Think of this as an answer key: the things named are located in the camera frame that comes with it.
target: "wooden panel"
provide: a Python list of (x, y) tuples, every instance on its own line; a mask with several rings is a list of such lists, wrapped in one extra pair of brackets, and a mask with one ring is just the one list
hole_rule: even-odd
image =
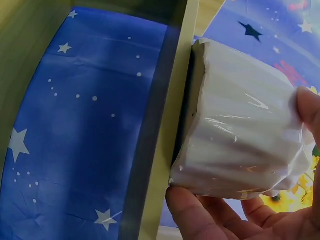
[(225, 0), (200, 0), (195, 35), (203, 36), (224, 2)]
[(123, 13), (168, 25), (179, 0), (72, 0), (75, 6)]
[[(178, 18), (176, 21), (173, 21), (173, 25), (169, 27), (169, 31), (172, 31), (172, 33), (169, 33), (168, 36), (170, 36), (170, 34), (174, 35), (174, 32), (180, 32), (180, 37), (176, 47), (176, 55), (170, 75), (170, 85), (152, 165), (140, 227), (140, 240), (156, 239), (178, 131), (199, 0), (188, 0), (186, 6), (182, 4), (183, 3), (181, 3), (180, 7), (185, 12), (182, 26), (179, 26)], [(166, 41), (167, 42), (163, 44), (163, 48), (167, 48), (167, 51), (170, 52), (172, 50), (170, 47), (172, 42), (170, 43), (170, 38), (167, 38)]]
[(0, 179), (29, 82), (70, 9), (68, 0), (0, 2)]

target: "finger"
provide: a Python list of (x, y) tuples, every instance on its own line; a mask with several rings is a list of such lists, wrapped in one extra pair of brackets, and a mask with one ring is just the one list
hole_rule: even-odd
[(223, 199), (206, 196), (199, 196), (198, 198), (215, 222), (229, 229), (240, 240), (250, 238), (263, 231), (261, 227), (252, 222), (242, 220)]
[[(302, 121), (309, 127), (316, 145), (320, 146), (320, 96), (304, 87), (297, 90), (297, 107)], [(320, 164), (318, 164), (313, 185), (312, 223), (320, 229)]]
[(242, 201), (242, 207), (248, 220), (263, 229), (273, 226), (275, 223), (288, 216), (290, 212), (276, 214), (270, 207), (266, 206), (260, 197)]
[(199, 200), (188, 190), (169, 187), (166, 201), (184, 240), (233, 240), (216, 224)]
[(297, 108), (301, 120), (312, 132), (317, 145), (320, 145), (320, 96), (303, 86), (298, 87)]

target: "star print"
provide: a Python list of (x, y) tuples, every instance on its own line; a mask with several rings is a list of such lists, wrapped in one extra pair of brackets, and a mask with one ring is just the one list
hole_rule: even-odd
[(307, 22), (306, 20), (303, 20), (303, 24), (299, 24), (298, 26), (302, 29), (303, 33), (304, 32), (313, 33), (312, 32), (313, 24)]
[(27, 130), (28, 129), (17, 132), (15, 129), (13, 129), (12, 131), (9, 148), (12, 150), (14, 163), (17, 162), (19, 154), (30, 154), (24, 143)]
[(69, 16), (68, 16), (68, 18), (69, 17), (71, 17), (71, 18), (75, 18), (75, 16), (77, 16), (77, 15), (79, 15), (79, 13), (76, 13), (76, 10), (74, 10), (74, 11), (72, 11), (72, 12), (70, 12), (70, 14), (69, 14)]
[(72, 46), (69, 46), (69, 43), (67, 42), (65, 45), (60, 45), (59, 48), (58, 53), (64, 52), (66, 54), (69, 49), (72, 49)]
[(109, 225), (116, 224), (117, 221), (110, 217), (110, 209), (105, 213), (95, 210), (96, 214), (98, 215), (98, 220), (95, 221), (95, 224), (102, 224), (104, 228), (109, 232)]
[(256, 31), (250, 24), (245, 25), (240, 21), (238, 23), (240, 23), (245, 28), (246, 36), (252, 36), (260, 42), (259, 36), (262, 36), (260, 32)]
[(277, 54), (279, 54), (280, 53), (280, 50), (279, 50), (279, 48), (277, 48), (277, 47), (273, 47), (273, 50), (277, 53)]

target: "yellow flower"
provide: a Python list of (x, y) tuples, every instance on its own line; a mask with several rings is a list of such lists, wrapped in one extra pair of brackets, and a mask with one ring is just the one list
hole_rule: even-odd
[(281, 191), (278, 196), (268, 197), (261, 195), (264, 204), (269, 206), (276, 213), (291, 212), (291, 205), (294, 202), (289, 192)]
[[(320, 96), (320, 92), (318, 93), (314, 86), (309, 89)], [(310, 169), (299, 178), (297, 185), (291, 190), (281, 191), (276, 197), (261, 195), (260, 197), (264, 204), (269, 206), (276, 213), (296, 212), (298, 210), (311, 207), (313, 204), (315, 170), (319, 161), (319, 156), (312, 157), (312, 165)]]
[(311, 92), (313, 92), (314, 94), (317, 94), (317, 95), (319, 95), (320, 96), (320, 92), (318, 92), (318, 90), (314, 87), (314, 86), (312, 86), (312, 87), (307, 87)]
[(301, 198), (301, 203), (305, 208), (311, 207), (314, 200), (314, 188), (313, 186), (309, 187), (306, 193)]
[(313, 171), (313, 173), (315, 173), (317, 165), (319, 163), (319, 159), (320, 157), (318, 156), (312, 156), (312, 165), (311, 165), (311, 171)]

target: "yellow board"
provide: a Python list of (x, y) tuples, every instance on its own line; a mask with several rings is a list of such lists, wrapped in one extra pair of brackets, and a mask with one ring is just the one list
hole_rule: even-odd
[(195, 35), (202, 37), (225, 0), (200, 0)]

